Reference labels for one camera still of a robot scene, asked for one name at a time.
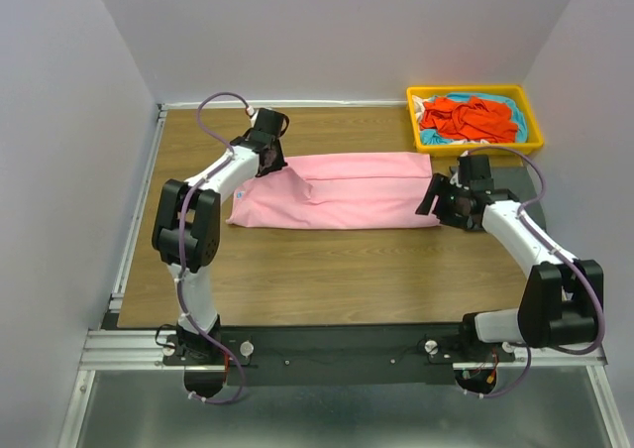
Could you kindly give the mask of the pink t-shirt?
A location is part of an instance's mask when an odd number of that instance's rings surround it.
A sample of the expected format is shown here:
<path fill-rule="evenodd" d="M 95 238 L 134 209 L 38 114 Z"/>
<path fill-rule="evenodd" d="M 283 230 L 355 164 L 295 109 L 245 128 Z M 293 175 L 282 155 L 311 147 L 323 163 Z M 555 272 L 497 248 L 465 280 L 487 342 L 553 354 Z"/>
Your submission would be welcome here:
<path fill-rule="evenodd" d="M 418 215 L 432 177 L 423 154 L 347 153 L 289 157 L 234 192 L 227 222 L 246 228 L 367 230 L 427 228 Z"/>

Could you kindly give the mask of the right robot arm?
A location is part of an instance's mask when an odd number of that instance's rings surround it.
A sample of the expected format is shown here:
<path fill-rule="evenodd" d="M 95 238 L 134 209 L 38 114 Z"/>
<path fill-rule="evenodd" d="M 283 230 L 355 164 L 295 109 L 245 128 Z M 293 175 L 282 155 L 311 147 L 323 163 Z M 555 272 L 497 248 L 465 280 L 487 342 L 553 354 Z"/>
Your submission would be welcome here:
<path fill-rule="evenodd" d="M 526 278 L 517 308 L 464 316 L 455 340 L 467 360 L 480 359 L 497 343 L 580 356 L 603 341 L 603 269 L 565 250 L 532 219 L 527 209 L 537 201 L 497 186 L 488 156 L 465 153 L 452 175 L 432 176 L 416 210 L 444 226 L 493 236 Z"/>

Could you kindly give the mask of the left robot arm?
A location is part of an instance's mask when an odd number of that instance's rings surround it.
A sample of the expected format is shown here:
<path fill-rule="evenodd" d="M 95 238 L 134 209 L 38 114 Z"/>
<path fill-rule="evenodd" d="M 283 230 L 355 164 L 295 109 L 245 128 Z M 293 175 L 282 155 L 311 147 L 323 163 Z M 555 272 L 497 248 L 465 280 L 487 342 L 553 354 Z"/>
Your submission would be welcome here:
<path fill-rule="evenodd" d="M 164 347 L 198 364 L 228 357 L 219 339 L 210 276 L 220 244 L 222 204 L 248 180 L 286 167 L 281 137 L 289 118 L 268 108 L 247 113 L 250 128 L 227 142 L 215 163 L 184 181 L 168 180 L 159 196 L 151 242 L 173 278 L 180 310 L 175 340 Z"/>

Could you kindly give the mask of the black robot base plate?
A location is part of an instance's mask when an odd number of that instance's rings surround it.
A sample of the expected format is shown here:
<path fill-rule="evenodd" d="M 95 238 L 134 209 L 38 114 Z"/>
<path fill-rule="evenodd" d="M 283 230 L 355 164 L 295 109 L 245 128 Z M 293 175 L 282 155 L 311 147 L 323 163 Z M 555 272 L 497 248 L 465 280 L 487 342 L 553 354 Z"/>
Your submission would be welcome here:
<path fill-rule="evenodd" d="M 452 385 L 467 371 L 477 389 L 514 356 L 465 340 L 457 323 L 231 326 L 209 338 L 164 325 L 163 363 L 184 370 L 190 392 L 217 399 L 232 389 L 383 384 Z"/>

